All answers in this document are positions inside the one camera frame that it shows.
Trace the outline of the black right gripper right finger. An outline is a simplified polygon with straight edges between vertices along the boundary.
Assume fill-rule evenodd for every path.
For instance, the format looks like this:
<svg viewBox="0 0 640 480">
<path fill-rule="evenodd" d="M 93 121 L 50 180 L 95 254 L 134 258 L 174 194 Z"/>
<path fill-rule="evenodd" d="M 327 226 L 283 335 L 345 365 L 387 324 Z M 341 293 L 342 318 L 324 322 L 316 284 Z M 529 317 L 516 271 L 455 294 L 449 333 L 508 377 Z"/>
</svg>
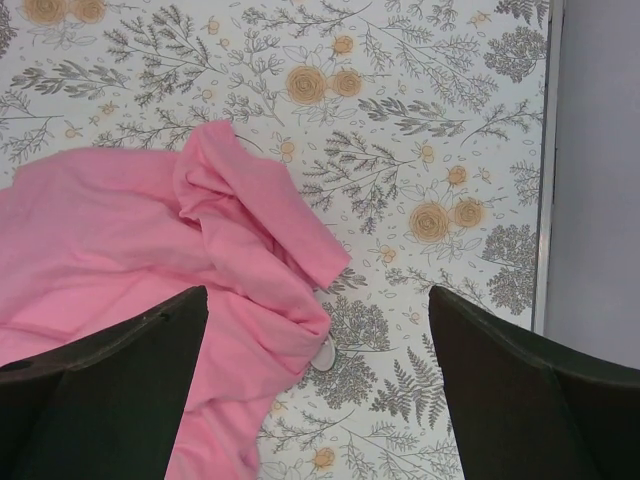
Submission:
<svg viewBox="0 0 640 480">
<path fill-rule="evenodd" d="M 465 478 L 638 478 L 638 370 L 513 325 L 444 287 L 429 292 L 429 325 Z"/>
</svg>

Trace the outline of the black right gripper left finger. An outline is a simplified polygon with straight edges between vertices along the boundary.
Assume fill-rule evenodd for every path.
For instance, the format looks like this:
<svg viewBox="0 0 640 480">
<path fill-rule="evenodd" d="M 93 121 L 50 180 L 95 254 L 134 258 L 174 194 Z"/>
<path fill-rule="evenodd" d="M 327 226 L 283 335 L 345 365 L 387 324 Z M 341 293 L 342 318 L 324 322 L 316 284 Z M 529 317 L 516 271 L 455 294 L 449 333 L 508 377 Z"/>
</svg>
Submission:
<svg viewBox="0 0 640 480">
<path fill-rule="evenodd" d="M 193 287 L 2 366 L 2 478 L 164 478 L 207 319 L 207 291 Z"/>
</svg>

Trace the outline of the pink t-shirt garment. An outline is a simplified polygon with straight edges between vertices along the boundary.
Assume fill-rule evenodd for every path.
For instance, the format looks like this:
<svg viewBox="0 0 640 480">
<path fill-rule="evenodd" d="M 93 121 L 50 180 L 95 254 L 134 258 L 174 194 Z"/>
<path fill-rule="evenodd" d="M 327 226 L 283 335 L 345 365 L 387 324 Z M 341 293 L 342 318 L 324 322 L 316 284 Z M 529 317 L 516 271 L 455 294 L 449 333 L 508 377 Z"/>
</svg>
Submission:
<svg viewBox="0 0 640 480">
<path fill-rule="evenodd" d="M 254 479 L 275 398 L 329 335 L 315 293 L 349 261 L 287 168 L 249 153 L 227 121 L 196 127 L 179 152 L 61 152 L 1 192 L 1 359 L 203 286 L 209 319 L 167 475 Z"/>
</svg>

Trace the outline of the round blue yellow brooch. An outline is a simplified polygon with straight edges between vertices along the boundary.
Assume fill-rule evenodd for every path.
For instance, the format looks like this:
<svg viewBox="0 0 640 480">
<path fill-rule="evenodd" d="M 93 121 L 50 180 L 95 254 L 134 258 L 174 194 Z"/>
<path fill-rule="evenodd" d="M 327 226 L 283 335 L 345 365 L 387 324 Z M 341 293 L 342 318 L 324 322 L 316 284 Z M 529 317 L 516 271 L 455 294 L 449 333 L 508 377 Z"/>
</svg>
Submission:
<svg viewBox="0 0 640 480">
<path fill-rule="evenodd" d="M 320 372 L 327 372 L 333 368 L 335 361 L 336 347 L 332 336 L 328 335 L 311 360 L 311 366 Z"/>
</svg>

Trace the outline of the floral patterned table mat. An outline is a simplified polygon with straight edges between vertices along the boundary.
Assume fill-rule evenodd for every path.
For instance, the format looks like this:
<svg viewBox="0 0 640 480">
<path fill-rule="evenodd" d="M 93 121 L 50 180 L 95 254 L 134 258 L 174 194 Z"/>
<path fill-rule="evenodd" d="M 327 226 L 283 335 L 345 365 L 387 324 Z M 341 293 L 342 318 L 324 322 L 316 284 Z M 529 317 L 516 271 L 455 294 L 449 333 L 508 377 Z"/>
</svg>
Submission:
<svg viewBox="0 0 640 480">
<path fill-rule="evenodd" d="M 531 323 L 550 23 L 547 1 L 5 1 L 1 181 L 231 120 L 352 256 L 322 297 L 336 365 L 274 403 L 261 477 L 459 479 L 428 292 Z"/>
</svg>

